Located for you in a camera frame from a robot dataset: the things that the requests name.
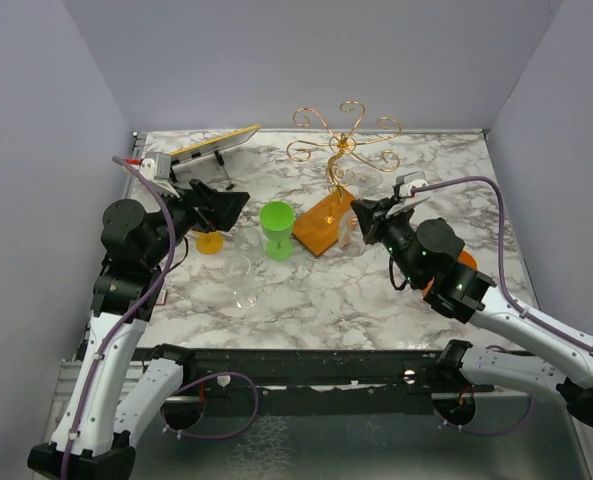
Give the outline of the clear wine glass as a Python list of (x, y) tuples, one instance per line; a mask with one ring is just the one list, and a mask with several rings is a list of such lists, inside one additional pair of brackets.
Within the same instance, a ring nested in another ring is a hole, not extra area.
[(233, 237), (236, 250), (252, 263), (258, 262), (263, 255), (263, 243), (259, 231), (253, 227), (241, 227)]
[(225, 260), (223, 271), (236, 306), (241, 309), (255, 307), (258, 301), (258, 292), (252, 262), (240, 253), (233, 253)]
[[(382, 183), (382, 175), (370, 168), (354, 168), (347, 171), (345, 183), (352, 188), (355, 198), (362, 200), (376, 192)], [(358, 257), (365, 250), (358, 219), (352, 209), (340, 220), (337, 246), (347, 257)]]

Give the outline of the green plastic wine glass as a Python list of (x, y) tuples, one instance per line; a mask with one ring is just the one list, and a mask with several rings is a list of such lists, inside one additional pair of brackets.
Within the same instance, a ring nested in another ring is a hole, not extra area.
[(269, 202), (261, 208), (259, 219), (267, 239), (267, 256), (276, 261), (287, 260), (293, 253), (291, 236), (295, 214), (292, 207), (282, 201)]

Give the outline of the orange plastic wine glass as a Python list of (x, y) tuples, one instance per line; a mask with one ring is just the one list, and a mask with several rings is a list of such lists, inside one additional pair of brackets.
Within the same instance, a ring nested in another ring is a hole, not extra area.
[[(475, 260), (475, 258), (467, 251), (467, 250), (463, 250), (459, 257), (458, 257), (458, 261), (463, 263), (464, 265), (472, 268), (472, 269), (477, 269), (478, 268), (478, 264)], [(434, 283), (434, 279), (432, 279), (427, 286), (422, 290), (421, 294), (422, 297), (425, 298), (427, 296), (427, 294), (429, 293), (431, 287), (433, 286)]]

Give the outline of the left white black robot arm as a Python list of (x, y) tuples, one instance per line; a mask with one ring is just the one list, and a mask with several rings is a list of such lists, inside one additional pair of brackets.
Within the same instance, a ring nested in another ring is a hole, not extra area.
[(129, 394), (122, 392), (175, 247), (191, 230), (229, 231), (249, 199), (193, 180), (177, 195), (158, 197), (156, 212), (130, 198), (107, 207), (88, 346), (60, 424), (29, 453), (31, 470), (48, 479), (130, 477), (136, 446), (166, 398), (190, 392), (197, 380), (191, 364), (159, 358)]

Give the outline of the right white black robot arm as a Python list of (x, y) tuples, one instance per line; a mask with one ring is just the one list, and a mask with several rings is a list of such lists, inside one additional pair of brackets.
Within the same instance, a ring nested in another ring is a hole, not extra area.
[(468, 382), (507, 386), (561, 400), (567, 412), (593, 427), (593, 336), (516, 300), (502, 279), (460, 259), (464, 242), (442, 218), (412, 226), (413, 209), (395, 197), (354, 200), (363, 239), (382, 244), (402, 288), (422, 292), (438, 314), (495, 333), (528, 351), (494, 354), (472, 345), (435, 367), (437, 383), (457, 391)]

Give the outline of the yellow-orange plastic wine glass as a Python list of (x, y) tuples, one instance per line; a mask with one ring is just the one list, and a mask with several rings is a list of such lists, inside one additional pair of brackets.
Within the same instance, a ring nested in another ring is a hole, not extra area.
[(224, 245), (224, 237), (219, 231), (201, 232), (191, 231), (195, 239), (196, 250), (203, 255), (215, 255), (219, 253)]

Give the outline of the yellow framed whiteboard stand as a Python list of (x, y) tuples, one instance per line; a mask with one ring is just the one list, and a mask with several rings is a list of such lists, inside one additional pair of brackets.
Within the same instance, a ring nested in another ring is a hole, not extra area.
[(221, 171), (225, 174), (228, 182), (226, 190), (232, 190), (234, 184), (227, 172), (223, 152), (246, 143), (260, 129), (261, 126), (258, 124), (252, 125), (171, 152), (170, 181), (173, 184), (178, 184), (179, 180), (177, 174), (185, 171), (187, 169), (187, 164), (197, 159), (213, 156)]

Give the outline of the small red white card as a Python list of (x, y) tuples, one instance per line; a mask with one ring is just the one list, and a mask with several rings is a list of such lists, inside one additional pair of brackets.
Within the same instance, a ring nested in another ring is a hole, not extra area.
[(165, 305), (166, 304), (166, 301), (167, 301), (167, 297), (168, 297), (167, 291), (166, 290), (162, 290), (158, 294), (155, 304), (156, 305)]

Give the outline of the black metal base rail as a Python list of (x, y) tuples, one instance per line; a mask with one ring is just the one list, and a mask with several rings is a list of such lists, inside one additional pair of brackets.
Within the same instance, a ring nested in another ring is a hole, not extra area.
[(430, 414), (435, 395), (472, 392), (438, 350), (262, 350), (137, 348), (134, 359), (180, 364), (186, 384), (205, 377), (164, 406), (209, 417)]

